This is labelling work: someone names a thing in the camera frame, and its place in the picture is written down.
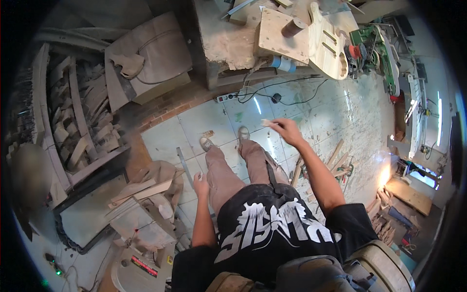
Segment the left hand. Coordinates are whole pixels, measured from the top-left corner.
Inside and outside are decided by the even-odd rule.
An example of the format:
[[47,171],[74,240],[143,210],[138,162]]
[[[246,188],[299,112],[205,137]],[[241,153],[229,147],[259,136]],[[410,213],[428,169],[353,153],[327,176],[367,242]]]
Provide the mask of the left hand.
[[197,172],[193,177],[193,188],[195,190],[198,199],[209,194],[209,184],[207,183],[206,175],[201,175],[201,172]]

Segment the sneaker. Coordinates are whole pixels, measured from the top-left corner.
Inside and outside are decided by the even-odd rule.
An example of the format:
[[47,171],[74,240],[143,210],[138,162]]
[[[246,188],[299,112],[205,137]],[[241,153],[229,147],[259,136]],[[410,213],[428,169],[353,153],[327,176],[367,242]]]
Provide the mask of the sneaker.
[[206,152],[208,152],[209,149],[214,146],[213,142],[206,137],[201,137],[199,143],[201,144],[201,148],[203,148],[203,150]]
[[250,140],[250,132],[248,131],[248,128],[245,126],[241,126],[238,129],[238,138],[240,139],[240,143],[243,140]]

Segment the power strip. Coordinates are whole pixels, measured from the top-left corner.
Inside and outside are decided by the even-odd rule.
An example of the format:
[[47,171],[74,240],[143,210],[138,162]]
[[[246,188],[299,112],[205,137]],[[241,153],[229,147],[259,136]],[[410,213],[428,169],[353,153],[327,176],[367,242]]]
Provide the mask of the power strip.
[[237,97],[237,92],[234,92],[234,93],[227,93],[227,94],[224,94],[224,95],[219,95],[219,96],[216,96],[215,100],[216,102],[226,102],[228,100],[233,100],[233,99],[236,99],[238,98]]

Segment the workshop table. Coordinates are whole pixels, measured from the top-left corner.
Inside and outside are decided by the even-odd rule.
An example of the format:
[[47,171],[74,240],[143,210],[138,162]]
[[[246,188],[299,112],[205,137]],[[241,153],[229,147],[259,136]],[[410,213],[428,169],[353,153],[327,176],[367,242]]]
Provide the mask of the workshop table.
[[[198,17],[201,41],[206,56],[207,82],[209,89],[219,85],[241,82],[242,76],[224,78],[218,82],[218,75],[226,70],[242,70],[254,67],[257,58],[253,55],[256,27],[261,20],[260,6],[276,10],[273,0],[256,0],[242,9],[248,11],[247,23],[239,26],[228,22],[228,17],[221,19],[231,9],[231,4],[223,0],[193,0]],[[291,9],[300,18],[309,18],[308,8],[311,0],[292,0]],[[357,30],[358,25],[351,11],[338,12],[324,16],[330,23],[344,31]],[[311,67],[297,67],[295,74],[315,74]],[[249,79],[273,78],[277,76],[274,69],[262,68]]]

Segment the dirty floor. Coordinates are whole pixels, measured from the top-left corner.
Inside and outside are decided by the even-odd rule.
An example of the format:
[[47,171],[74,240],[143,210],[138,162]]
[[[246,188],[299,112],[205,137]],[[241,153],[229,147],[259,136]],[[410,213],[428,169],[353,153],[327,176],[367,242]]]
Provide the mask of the dirty floor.
[[[268,87],[259,90],[244,104],[237,100],[224,103],[211,100],[146,130],[142,138],[152,160],[166,160],[182,169],[176,151],[180,147],[191,175],[198,171],[207,173],[205,152],[199,145],[199,138],[204,135],[220,147],[228,165],[239,178],[249,183],[245,161],[237,151],[237,130],[244,125],[249,129],[251,139],[290,173],[295,169],[297,150],[282,140],[278,133],[261,125],[261,119],[286,117],[297,122],[303,137],[325,163],[338,141],[344,139],[338,158],[348,151],[347,162],[354,165],[351,177],[345,183],[341,182],[344,196],[348,203],[369,203],[375,197],[380,181],[384,184],[389,179],[392,157],[386,147],[386,139],[387,135],[394,134],[394,109],[384,92],[382,77],[373,73],[358,80],[327,80],[322,83],[322,78],[311,78],[273,85],[298,78],[302,77],[276,78],[256,84],[247,88],[249,93]],[[281,101],[285,104],[313,98],[305,103],[286,106],[274,104],[270,98],[261,95],[272,96],[275,93],[282,96]],[[186,174],[183,176],[184,190],[176,213],[186,224],[191,237],[198,199]],[[300,196],[315,217],[324,222],[314,197],[308,201],[306,190],[309,187],[306,179],[299,179],[297,190]]]

